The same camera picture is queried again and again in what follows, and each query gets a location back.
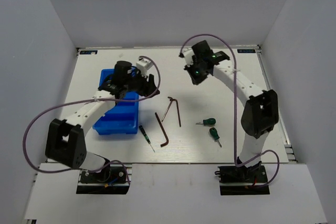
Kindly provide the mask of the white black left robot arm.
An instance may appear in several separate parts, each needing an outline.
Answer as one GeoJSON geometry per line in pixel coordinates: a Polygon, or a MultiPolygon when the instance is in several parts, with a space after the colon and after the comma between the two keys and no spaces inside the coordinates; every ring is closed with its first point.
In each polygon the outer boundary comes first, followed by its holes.
{"type": "Polygon", "coordinates": [[[148,70],[156,63],[146,56],[140,56],[135,65],[128,61],[118,61],[114,71],[108,75],[83,106],[64,119],[54,119],[47,136],[45,154],[71,169],[83,169],[93,173],[101,182],[110,178],[111,168],[108,160],[87,151],[85,136],[93,125],[113,109],[118,103],[125,102],[128,92],[136,92],[140,100],[159,94],[159,84],[148,70]]]}

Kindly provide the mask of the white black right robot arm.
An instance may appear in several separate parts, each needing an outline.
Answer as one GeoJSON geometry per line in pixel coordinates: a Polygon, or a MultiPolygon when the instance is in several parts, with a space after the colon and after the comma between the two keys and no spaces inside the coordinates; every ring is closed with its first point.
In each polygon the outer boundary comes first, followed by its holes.
{"type": "Polygon", "coordinates": [[[234,159],[238,177],[247,182],[256,175],[254,166],[261,163],[265,141],[279,121],[278,96],[274,90],[263,90],[250,81],[237,68],[235,55],[223,51],[213,52],[207,41],[193,45],[181,52],[194,85],[202,83],[209,75],[221,81],[234,94],[234,128],[240,123],[245,138],[237,151],[237,135],[234,135],[234,159]]]}

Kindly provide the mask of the thin brown hex key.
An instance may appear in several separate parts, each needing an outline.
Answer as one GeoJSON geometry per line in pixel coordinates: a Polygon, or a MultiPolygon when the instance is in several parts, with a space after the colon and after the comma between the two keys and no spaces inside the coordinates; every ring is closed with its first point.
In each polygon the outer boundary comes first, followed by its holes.
{"type": "Polygon", "coordinates": [[[168,97],[168,99],[169,99],[169,104],[168,104],[168,106],[167,106],[167,108],[166,108],[166,110],[165,110],[165,113],[163,114],[163,117],[162,117],[162,119],[161,119],[161,121],[163,122],[164,121],[164,119],[166,118],[166,115],[167,115],[167,113],[168,113],[168,111],[169,111],[169,109],[170,109],[170,107],[171,107],[171,105],[172,105],[172,103],[173,103],[173,101],[174,101],[174,99],[172,98],[172,97],[168,97]]]}

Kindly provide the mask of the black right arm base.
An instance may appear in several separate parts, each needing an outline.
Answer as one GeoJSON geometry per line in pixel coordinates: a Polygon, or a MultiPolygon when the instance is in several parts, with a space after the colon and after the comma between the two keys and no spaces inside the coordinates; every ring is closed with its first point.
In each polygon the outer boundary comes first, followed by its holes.
{"type": "Polygon", "coordinates": [[[221,196],[269,195],[269,186],[264,165],[247,168],[245,166],[219,166],[214,172],[219,179],[221,196]]]}

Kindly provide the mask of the long brown ball-end hex key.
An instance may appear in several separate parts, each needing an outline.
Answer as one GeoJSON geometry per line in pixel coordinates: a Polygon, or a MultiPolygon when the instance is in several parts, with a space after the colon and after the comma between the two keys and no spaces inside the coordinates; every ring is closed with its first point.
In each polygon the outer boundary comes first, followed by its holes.
{"type": "Polygon", "coordinates": [[[178,122],[179,122],[179,127],[182,127],[182,123],[181,123],[181,115],[180,115],[180,108],[179,108],[179,103],[177,99],[174,99],[172,97],[168,97],[170,100],[170,104],[169,104],[169,108],[171,107],[171,104],[173,102],[176,103],[176,109],[177,109],[177,116],[178,116],[178,122]]]}

